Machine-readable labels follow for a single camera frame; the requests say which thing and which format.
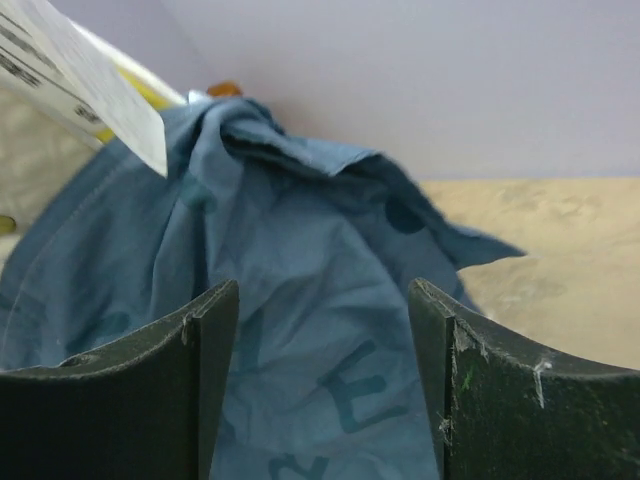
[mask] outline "white card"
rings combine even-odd
[[[64,79],[73,86],[79,99],[90,106],[88,112],[74,108],[76,117],[85,114],[90,120],[91,110],[95,111],[98,120],[108,125],[132,152],[160,175],[167,176],[162,117],[67,17],[46,0],[1,0],[0,13],[22,27],[45,58],[57,67],[61,73],[56,79],[58,86],[63,85]],[[38,55],[33,58],[32,61],[46,65],[46,60]],[[55,71],[50,65],[48,68],[54,76]]]

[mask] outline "wall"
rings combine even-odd
[[[217,80],[419,178],[640,174],[640,2],[163,1]]]
[[[213,69],[159,0],[49,0],[178,91],[206,88]]]

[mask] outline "yellow stripe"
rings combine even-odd
[[[140,93],[144,97],[144,99],[149,102],[149,105],[151,105],[156,110],[162,111],[173,106],[173,104],[169,100],[167,100],[162,95],[159,95],[158,92],[151,89],[146,83],[140,80],[133,73],[123,68],[118,68],[118,71],[120,72],[120,75],[122,75],[131,85],[133,85],[138,93]],[[105,130],[102,130],[101,132],[98,132],[95,137],[102,143],[107,143],[111,139],[113,139],[114,134],[110,129],[107,128]]]

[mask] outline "cloth bag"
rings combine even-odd
[[[522,252],[448,224],[379,152],[287,135],[254,101],[163,117],[168,179],[114,140],[13,251],[0,366],[57,365],[234,279],[211,478],[437,478],[409,282],[472,306],[456,270]]]

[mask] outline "beige surface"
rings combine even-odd
[[[451,220],[530,253],[461,272],[487,316],[573,355],[640,368],[640,178],[424,187]]]

